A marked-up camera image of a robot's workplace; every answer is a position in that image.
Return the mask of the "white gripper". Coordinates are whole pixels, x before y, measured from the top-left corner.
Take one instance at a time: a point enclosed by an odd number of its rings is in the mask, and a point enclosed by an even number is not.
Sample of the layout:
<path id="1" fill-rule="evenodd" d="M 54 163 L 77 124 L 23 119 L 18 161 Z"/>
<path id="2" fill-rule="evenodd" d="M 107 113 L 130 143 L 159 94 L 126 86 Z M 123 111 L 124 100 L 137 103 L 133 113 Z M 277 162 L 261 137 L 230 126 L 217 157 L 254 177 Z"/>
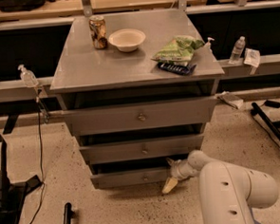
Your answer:
<path id="1" fill-rule="evenodd" d="M 192 175 L 191 166 L 189 165 L 187 159 L 173 160 L 166 158 L 166 161 L 170 165 L 171 177 L 168 177 L 165 180 L 165 184 L 162 188 L 162 193 L 164 195 L 170 193 L 173 188 L 177 186 L 179 180 L 188 178 Z"/>

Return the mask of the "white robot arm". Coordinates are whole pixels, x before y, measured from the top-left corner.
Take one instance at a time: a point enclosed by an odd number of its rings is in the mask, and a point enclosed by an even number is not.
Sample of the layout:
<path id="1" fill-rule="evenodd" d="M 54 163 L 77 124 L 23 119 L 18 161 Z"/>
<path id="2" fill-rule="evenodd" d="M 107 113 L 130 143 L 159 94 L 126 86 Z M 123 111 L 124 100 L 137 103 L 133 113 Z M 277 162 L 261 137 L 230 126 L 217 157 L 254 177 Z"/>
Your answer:
<path id="1" fill-rule="evenodd" d="M 195 150 L 187 159 L 167 159 L 167 194 L 189 177 L 198 177 L 203 224 L 259 224 L 254 209 L 269 208 L 279 196 L 275 179 L 265 172 L 210 158 Z"/>

